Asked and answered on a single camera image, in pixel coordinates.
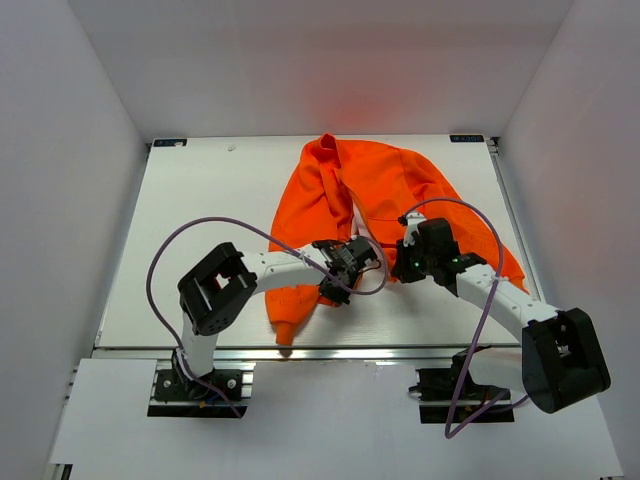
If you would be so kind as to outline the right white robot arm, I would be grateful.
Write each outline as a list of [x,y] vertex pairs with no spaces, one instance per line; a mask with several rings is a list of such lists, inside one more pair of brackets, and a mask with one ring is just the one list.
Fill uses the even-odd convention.
[[501,278],[474,252],[464,253],[443,218],[412,213],[399,219],[393,275],[403,283],[432,278],[482,309],[517,341],[516,348],[469,346],[451,363],[449,387],[472,399],[486,387],[521,392],[551,414],[608,390],[611,376],[590,316],[561,310]]

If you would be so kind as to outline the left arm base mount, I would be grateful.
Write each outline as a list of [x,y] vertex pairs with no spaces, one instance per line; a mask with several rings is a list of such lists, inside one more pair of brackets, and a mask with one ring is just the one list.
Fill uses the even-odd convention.
[[253,366],[230,363],[203,377],[216,391],[182,378],[167,362],[156,366],[147,408],[148,417],[240,419],[248,407]]

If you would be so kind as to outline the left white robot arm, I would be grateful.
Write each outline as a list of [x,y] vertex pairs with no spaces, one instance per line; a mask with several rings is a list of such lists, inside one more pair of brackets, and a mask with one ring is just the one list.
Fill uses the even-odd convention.
[[359,278],[376,260],[368,239],[315,241],[292,251],[244,254],[230,242],[218,245],[179,282],[182,346],[173,361],[177,387],[199,399],[211,387],[217,337],[255,295],[311,286],[334,305],[347,304]]

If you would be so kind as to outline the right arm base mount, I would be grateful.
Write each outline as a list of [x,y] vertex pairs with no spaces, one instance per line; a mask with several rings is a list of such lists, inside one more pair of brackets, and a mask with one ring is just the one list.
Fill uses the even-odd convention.
[[[468,350],[455,354],[447,367],[428,367],[416,370],[417,382],[408,388],[408,394],[419,401],[420,422],[426,425],[445,424],[451,400]],[[466,374],[458,397],[453,423],[459,424],[498,396],[501,388],[475,383]],[[513,423],[511,394],[507,393],[474,423]]]

